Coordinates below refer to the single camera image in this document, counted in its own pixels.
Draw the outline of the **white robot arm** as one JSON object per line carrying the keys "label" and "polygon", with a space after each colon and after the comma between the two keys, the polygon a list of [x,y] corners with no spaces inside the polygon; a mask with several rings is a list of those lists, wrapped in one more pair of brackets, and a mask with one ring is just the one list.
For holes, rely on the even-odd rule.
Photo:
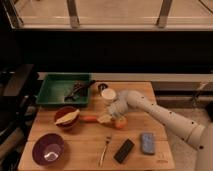
{"label": "white robot arm", "polygon": [[131,108],[145,111],[194,148],[197,151],[194,171],[213,171],[213,122],[199,124],[151,102],[136,90],[121,91],[119,98],[107,107],[107,112],[119,117]]}

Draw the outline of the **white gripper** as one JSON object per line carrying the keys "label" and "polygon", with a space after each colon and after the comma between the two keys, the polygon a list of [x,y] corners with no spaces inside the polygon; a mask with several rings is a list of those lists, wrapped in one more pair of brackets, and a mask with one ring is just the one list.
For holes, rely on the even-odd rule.
{"label": "white gripper", "polygon": [[122,90],[117,93],[117,99],[107,107],[107,113],[113,118],[120,118],[128,112],[129,106],[127,103],[127,90]]}

